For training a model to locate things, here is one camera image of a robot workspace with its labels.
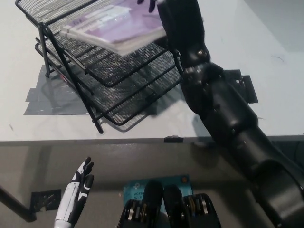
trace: floor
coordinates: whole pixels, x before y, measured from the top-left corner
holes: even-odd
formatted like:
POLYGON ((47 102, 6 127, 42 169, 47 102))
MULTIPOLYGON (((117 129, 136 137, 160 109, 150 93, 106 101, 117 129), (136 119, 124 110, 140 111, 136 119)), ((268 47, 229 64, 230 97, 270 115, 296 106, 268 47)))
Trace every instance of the floor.
MULTIPOLYGON (((33 191, 62 189, 86 156, 95 162, 92 192, 76 228, 116 228, 123 185, 141 178, 189 174, 195 193, 211 197, 223 228, 273 228, 228 153, 190 144, 0 147, 0 184, 29 206, 33 191)), ((56 211, 26 223, 0 204, 1 228, 52 228, 56 211)))

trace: table surface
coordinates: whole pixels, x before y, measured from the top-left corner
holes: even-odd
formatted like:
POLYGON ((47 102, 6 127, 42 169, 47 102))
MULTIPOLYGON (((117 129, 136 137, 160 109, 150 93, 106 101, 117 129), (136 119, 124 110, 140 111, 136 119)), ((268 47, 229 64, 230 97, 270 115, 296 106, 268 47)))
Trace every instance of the table surface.
MULTIPOLYGON (((258 104, 250 107, 273 140, 304 140, 304 1, 199 0, 212 61, 250 75, 258 104)), ((211 140, 177 87, 161 98, 163 111, 122 132, 108 123, 100 135, 88 115, 23 115, 43 59, 37 29, 13 0, 1 1, 0 144, 154 143, 177 135, 185 143, 211 140)))

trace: black mesh tray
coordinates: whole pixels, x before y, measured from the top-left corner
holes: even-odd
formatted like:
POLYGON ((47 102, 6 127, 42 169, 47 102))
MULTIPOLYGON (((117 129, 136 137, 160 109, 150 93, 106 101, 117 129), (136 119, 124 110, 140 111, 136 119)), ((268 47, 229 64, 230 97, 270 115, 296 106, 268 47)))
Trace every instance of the black mesh tray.
MULTIPOLYGON (((104 48, 59 35, 61 25, 67 24, 79 15, 102 7, 109 2, 111 1, 18 0, 16 5, 36 26, 39 22, 49 25, 66 56, 76 65, 79 65, 85 73, 90 74, 104 86, 112 87, 167 52, 167 50, 151 43, 132 54, 121 57, 104 48)), ((46 45, 55 52, 49 40, 46 41, 46 45)))
MULTIPOLYGON (((41 45, 35 46, 42 55, 41 45)), ((51 66, 69 79, 60 59, 48 54, 51 66)), ((149 65, 132 74, 114 87, 101 85, 69 62, 90 105, 116 125, 123 125, 174 88, 181 76, 175 67, 172 53, 166 52, 149 65)))

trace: book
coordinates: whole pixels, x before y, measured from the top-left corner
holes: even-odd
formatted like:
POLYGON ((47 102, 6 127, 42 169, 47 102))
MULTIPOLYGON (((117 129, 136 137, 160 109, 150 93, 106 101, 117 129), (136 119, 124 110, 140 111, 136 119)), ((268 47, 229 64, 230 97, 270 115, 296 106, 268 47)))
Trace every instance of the book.
POLYGON ((60 34, 124 56, 166 35, 157 9, 148 8, 149 1, 115 0, 62 26, 60 34))

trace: robotic arm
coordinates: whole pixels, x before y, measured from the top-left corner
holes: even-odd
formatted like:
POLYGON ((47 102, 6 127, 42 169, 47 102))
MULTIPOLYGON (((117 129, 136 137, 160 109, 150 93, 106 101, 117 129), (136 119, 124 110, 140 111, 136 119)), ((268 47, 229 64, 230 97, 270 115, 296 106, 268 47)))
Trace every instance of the robotic arm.
POLYGON ((60 202, 54 228, 73 228, 86 204, 94 176, 89 175, 94 165, 88 157, 78 168, 60 202))
POLYGON ((190 109, 229 150, 272 223, 304 227, 303 171, 273 146, 256 114, 225 81, 223 69, 211 63, 197 0, 160 0, 157 8, 173 53, 180 53, 181 88, 190 109))

